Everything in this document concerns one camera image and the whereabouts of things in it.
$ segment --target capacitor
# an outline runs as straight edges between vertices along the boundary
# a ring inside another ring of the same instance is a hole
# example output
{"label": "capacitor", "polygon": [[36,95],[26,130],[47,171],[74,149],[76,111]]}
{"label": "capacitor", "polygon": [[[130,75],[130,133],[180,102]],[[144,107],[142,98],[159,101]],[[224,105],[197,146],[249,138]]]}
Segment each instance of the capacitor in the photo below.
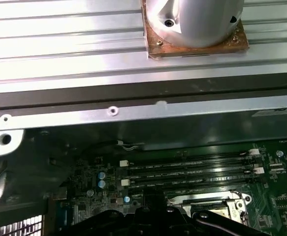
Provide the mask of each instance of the capacitor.
{"label": "capacitor", "polygon": [[99,172],[99,173],[98,173],[98,178],[99,178],[99,179],[105,179],[105,177],[106,177],[105,172]]}
{"label": "capacitor", "polygon": [[278,150],[278,151],[276,152],[276,155],[277,155],[277,157],[283,157],[285,154],[284,154],[283,151]]}
{"label": "capacitor", "polygon": [[88,197],[92,197],[92,196],[94,195],[94,191],[93,191],[93,190],[88,190],[88,191],[86,192],[86,195],[87,195]]}
{"label": "capacitor", "polygon": [[100,181],[98,182],[98,186],[99,186],[100,188],[104,188],[105,185],[106,185],[106,182],[103,181],[103,180],[100,180]]}
{"label": "capacitor", "polygon": [[125,203],[130,203],[130,197],[125,196],[125,197],[124,197],[124,202],[125,202]]}

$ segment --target mounting hole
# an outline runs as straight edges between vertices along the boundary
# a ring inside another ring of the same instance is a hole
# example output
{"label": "mounting hole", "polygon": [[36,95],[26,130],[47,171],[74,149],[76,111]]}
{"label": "mounting hole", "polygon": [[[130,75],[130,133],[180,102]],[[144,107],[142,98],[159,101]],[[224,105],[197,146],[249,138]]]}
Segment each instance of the mounting hole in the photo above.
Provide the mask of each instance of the mounting hole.
{"label": "mounting hole", "polygon": [[168,19],[168,20],[166,20],[166,21],[164,22],[164,24],[165,24],[166,27],[172,27],[172,26],[174,25],[174,21]]}
{"label": "mounting hole", "polygon": [[11,142],[12,138],[9,134],[2,134],[0,136],[0,145],[8,145]]}
{"label": "mounting hole", "polygon": [[116,116],[118,112],[119,112],[118,107],[113,106],[108,108],[108,114],[111,115],[112,117]]}
{"label": "mounting hole", "polygon": [[230,23],[234,24],[237,22],[237,18],[235,16],[232,16],[232,19],[230,20]]}

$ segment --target motherboard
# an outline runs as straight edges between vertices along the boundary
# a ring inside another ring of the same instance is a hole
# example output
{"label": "motherboard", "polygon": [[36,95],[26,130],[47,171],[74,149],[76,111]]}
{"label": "motherboard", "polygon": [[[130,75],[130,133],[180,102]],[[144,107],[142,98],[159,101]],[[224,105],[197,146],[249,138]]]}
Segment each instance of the motherboard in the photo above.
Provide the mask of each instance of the motherboard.
{"label": "motherboard", "polygon": [[133,213],[153,188],[189,216],[207,209],[287,236],[287,140],[78,158],[65,185],[58,229],[107,209]]}

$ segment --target metal vent grille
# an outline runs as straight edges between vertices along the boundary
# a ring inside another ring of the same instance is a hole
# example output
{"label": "metal vent grille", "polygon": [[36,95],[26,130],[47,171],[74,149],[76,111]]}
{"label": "metal vent grille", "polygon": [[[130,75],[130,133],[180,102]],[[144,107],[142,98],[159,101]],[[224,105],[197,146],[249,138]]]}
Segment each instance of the metal vent grille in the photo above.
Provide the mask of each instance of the metal vent grille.
{"label": "metal vent grille", "polygon": [[42,216],[2,226],[0,236],[42,236]]}

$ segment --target copper base plate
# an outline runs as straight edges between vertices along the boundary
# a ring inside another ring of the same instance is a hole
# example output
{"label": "copper base plate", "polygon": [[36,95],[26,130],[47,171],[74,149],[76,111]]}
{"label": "copper base plate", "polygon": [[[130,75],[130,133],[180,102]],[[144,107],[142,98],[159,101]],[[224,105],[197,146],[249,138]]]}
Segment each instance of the copper base plate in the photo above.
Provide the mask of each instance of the copper base plate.
{"label": "copper base plate", "polygon": [[146,45],[151,58],[235,53],[246,51],[249,48],[242,21],[239,22],[236,31],[226,41],[218,45],[207,48],[174,46],[160,38],[151,28],[146,17],[146,0],[141,0],[141,7]]}

